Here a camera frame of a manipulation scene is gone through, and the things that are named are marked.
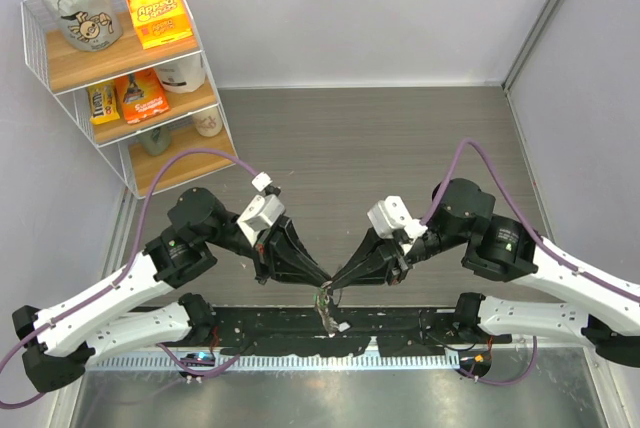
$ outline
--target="cartoon face print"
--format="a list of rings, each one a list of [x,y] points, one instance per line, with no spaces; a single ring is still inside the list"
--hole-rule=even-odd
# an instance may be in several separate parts
[[[109,33],[113,33],[113,22],[111,17],[106,13],[87,18],[89,14],[86,11],[79,11],[74,15],[78,24],[70,26],[69,31],[74,35],[78,35],[78,40],[88,43],[100,34],[100,25],[107,26]]]

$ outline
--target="wall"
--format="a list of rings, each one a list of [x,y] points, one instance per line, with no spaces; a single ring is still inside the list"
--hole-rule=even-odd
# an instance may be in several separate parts
[[[504,80],[544,0],[189,0],[221,87]]]
[[[0,356],[17,341],[11,313],[47,307],[94,283],[121,182],[24,64],[20,0],[0,0]],[[16,357],[0,399],[34,394]],[[0,426],[41,427],[53,395],[0,411]]]
[[[512,101],[559,244],[640,283],[637,0],[565,0]],[[640,389],[640,370],[619,378]],[[628,404],[637,409],[637,400]]]

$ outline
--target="orange box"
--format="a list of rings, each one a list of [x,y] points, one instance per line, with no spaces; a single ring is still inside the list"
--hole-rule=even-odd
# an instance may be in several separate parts
[[[167,111],[169,102],[153,68],[116,78],[116,94],[127,123],[138,123]]]
[[[127,0],[127,5],[144,49],[193,34],[182,0]]]

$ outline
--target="gray floor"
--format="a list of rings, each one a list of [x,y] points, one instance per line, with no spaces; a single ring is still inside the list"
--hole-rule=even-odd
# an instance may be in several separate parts
[[[530,356],[523,348],[494,352],[492,379],[515,377]],[[581,349],[541,349],[536,369],[509,388],[474,384],[453,370],[260,372],[180,383],[149,397],[176,379],[169,372],[88,373],[71,427],[606,426]],[[139,402],[114,403],[120,400]]]
[[[222,101],[240,157],[267,171],[283,188],[281,199],[314,258],[333,273],[369,227],[367,210],[390,194],[423,214],[458,142],[478,140],[524,213],[542,230],[531,182],[502,90],[487,88],[364,88],[232,90]],[[459,176],[497,194],[479,157],[469,150]],[[185,188],[210,189],[228,209],[242,211],[255,192],[239,167],[209,175]],[[181,189],[154,196],[143,241],[167,226],[167,210]],[[509,214],[499,199],[496,211]],[[186,291],[214,304],[308,305],[309,287],[259,286],[248,260],[214,251],[219,263],[184,289],[154,300],[159,305]],[[541,293],[484,281],[460,267],[455,250],[417,266],[399,286],[349,288],[343,304],[447,305],[458,294],[479,291],[520,300],[548,300]]]

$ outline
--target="wooden shelf board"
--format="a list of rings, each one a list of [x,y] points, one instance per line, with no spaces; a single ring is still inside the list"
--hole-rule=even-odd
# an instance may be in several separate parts
[[[205,80],[204,85],[191,93],[171,93],[170,91],[166,91],[165,94],[167,95],[169,106],[171,107],[169,111],[133,125],[128,124],[124,120],[121,112],[121,118],[119,120],[109,121],[102,125],[95,125],[93,127],[93,136],[96,143],[101,145],[109,141],[126,137],[127,135],[132,135],[138,131],[147,130],[159,123],[177,118],[180,115],[184,115],[199,108],[215,105],[217,102],[216,94],[213,91],[209,80]]]
[[[226,129],[212,138],[207,138],[200,135],[193,125],[171,131],[171,145],[169,145],[167,151],[159,156],[147,154],[140,143],[133,144],[129,147],[129,154],[136,177],[138,194],[140,196],[147,194],[156,173],[170,158],[184,150],[193,148],[215,148],[232,155],[236,154]],[[158,183],[156,190],[171,188],[179,183],[217,171],[230,164],[231,162],[226,158],[215,155],[197,154],[186,156],[167,170]]]
[[[129,13],[119,13],[118,19],[122,25],[122,36],[102,51],[79,51],[69,44],[59,30],[47,33],[51,91],[69,91],[199,51],[194,36],[145,50],[133,29]]]

